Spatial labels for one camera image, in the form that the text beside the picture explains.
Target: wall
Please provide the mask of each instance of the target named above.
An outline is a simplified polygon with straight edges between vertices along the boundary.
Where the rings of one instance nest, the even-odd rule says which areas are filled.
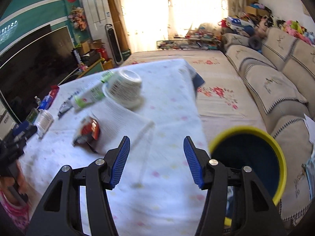
[[[47,24],[52,30],[67,25],[75,42],[88,39],[88,31],[74,29],[68,20],[72,6],[80,6],[79,0],[12,0],[0,19],[0,55],[24,36]]]
[[[303,13],[301,0],[259,0],[269,7],[273,14],[282,20],[297,20],[308,31],[315,32],[315,23]]]

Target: white bowl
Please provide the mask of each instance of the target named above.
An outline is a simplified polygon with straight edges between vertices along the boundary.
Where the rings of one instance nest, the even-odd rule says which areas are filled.
[[[103,93],[125,108],[133,108],[140,102],[141,77],[127,69],[120,69],[103,86]]]

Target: teal wall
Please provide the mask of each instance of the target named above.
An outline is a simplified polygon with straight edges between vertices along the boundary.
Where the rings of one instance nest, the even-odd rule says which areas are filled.
[[[10,16],[12,13],[17,12],[20,9],[23,9],[27,6],[31,6],[32,4],[41,1],[44,0],[12,0],[0,21]],[[29,31],[32,31],[33,29],[42,26],[46,23],[49,23],[53,20],[68,17],[72,6],[75,7],[80,6],[79,0],[76,0],[73,3],[70,3],[67,0],[59,0],[43,4],[17,15],[13,19],[10,19],[5,23],[1,23],[0,33],[2,29],[11,25],[11,23],[17,21],[16,27],[12,29],[11,33],[9,33],[7,39],[5,41],[0,41],[0,51],[2,51],[4,48],[6,48],[8,45],[10,45],[13,41],[17,40],[22,35],[28,33]],[[69,27],[71,37],[74,39],[75,43],[85,41],[88,38],[90,38],[89,32],[87,30],[80,31],[79,29],[74,29],[72,22],[70,22],[70,20],[68,19],[55,25],[52,25],[51,28],[52,30],[55,30],[66,25]]]

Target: pink clothing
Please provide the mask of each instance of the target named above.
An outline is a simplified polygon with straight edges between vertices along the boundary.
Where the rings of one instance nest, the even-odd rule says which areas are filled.
[[[13,223],[23,232],[26,232],[26,229],[29,224],[29,206],[28,204],[25,207],[17,207],[11,204],[4,193],[0,191],[0,202],[7,212],[8,216],[12,219]]]

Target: person's hand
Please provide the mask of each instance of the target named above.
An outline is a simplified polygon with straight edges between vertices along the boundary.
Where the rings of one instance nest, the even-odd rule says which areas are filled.
[[[19,185],[19,194],[25,194],[28,188],[28,184],[23,175],[20,162],[16,161],[16,165],[19,171],[17,178],[17,183]],[[13,177],[0,177],[0,190],[4,193],[5,197],[10,203],[12,203],[13,205],[18,205],[19,204],[18,200],[14,198],[13,195],[8,190],[8,187],[14,185],[14,182],[15,180]]]

